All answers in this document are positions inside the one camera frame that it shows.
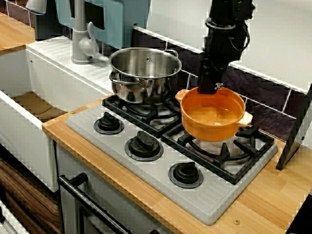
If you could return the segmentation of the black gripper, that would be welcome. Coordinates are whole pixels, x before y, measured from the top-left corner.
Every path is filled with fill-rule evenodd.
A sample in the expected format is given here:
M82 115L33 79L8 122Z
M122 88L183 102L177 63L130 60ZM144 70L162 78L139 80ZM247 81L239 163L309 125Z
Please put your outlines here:
M215 94L217 89L222 88L229 63L239 60L249 43L246 24L236 24L231 29L209 27L199 74L200 94Z

